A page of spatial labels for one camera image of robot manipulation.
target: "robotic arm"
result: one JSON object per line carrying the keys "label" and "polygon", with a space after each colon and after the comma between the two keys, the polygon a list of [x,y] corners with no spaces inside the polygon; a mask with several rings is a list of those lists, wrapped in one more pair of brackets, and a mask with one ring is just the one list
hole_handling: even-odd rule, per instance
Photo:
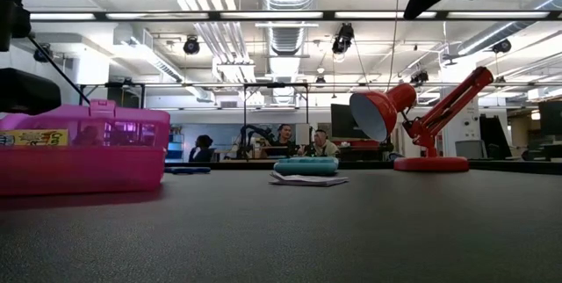
{"label": "robotic arm", "polygon": [[242,128],[240,128],[240,144],[236,151],[236,158],[245,159],[247,157],[247,152],[251,150],[249,142],[254,134],[261,135],[270,144],[273,144],[275,141],[275,136],[271,133],[271,129],[269,128],[263,129],[254,125],[242,126]]}

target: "pink plastic box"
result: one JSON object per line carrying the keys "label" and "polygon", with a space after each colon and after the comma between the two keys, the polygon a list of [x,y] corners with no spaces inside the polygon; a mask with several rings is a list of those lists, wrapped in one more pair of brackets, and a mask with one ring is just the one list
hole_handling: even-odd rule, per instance
{"label": "pink plastic box", "polygon": [[0,130],[65,128],[67,147],[0,147],[0,196],[150,191],[160,185],[168,113],[91,100],[90,106],[0,120]]}

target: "woman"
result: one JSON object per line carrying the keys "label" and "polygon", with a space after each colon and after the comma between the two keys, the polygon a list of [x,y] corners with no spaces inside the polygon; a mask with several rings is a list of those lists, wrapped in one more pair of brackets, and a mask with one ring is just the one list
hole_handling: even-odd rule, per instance
{"label": "woman", "polygon": [[213,144],[213,139],[206,134],[197,137],[195,147],[190,152],[190,162],[209,163],[213,159],[214,150],[209,149]]}

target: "air duct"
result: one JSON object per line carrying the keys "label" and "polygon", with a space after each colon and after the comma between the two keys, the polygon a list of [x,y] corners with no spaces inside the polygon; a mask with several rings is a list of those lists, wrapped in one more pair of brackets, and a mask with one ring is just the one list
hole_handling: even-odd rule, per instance
{"label": "air duct", "polygon": [[[263,8],[268,11],[301,11],[313,8],[314,0],[262,0]],[[306,28],[268,28],[270,72],[275,81],[291,77],[299,71],[300,58],[291,57],[301,54],[306,35]],[[291,103],[293,90],[275,89],[274,100],[277,103]]]}
{"label": "air duct", "polygon": [[[562,0],[534,0],[526,5],[524,10],[562,10]],[[461,56],[475,54],[480,50],[489,48],[507,37],[519,33],[521,30],[535,24],[536,21],[514,21],[510,23],[498,23],[492,25],[481,33],[478,33],[469,40],[461,43],[457,51],[444,56],[445,60],[454,59]]]}
{"label": "air duct", "polygon": [[[119,24],[113,31],[113,45],[114,47],[125,47],[132,57],[145,60],[178,83],[192,82],[192,80],[185,78],[180,68],[169,62],[163,54],[154,50],[153,37],[146,29],[139,33],[139,38],[136,38],[131,24]],[[214,102],[214,94],[211,91],[191,86],[185,89],[196,96],[200,102]]]}

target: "person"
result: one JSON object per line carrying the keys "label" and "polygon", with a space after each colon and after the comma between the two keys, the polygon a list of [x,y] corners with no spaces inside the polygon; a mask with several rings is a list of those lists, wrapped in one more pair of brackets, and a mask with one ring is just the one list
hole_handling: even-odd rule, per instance
{"label": "person", "polygon": [[[328,140],[328,135],[324,130],[317,129],[314,132],[313,150],[308,152],[309,156],[337,156],[339,152],[337,146]],[[304,155],[304,150],[299,150],[299,154]]]}
{"label": "person", "polygon": [[214,149],[210,149],[213,139],[206,134],[197,137],[195,147],[190,152],[190,162],[209,163],[213,159]]}
{"label": "person", "polygon": [[267,156],[294,156],[295,145],[290,140],[292,135],[292,128],[289,124],[281,124],[277,129],[277,140],[273,143],[266,143],[266,147],[285,147],[285,148],[265,148],[262,157]]}

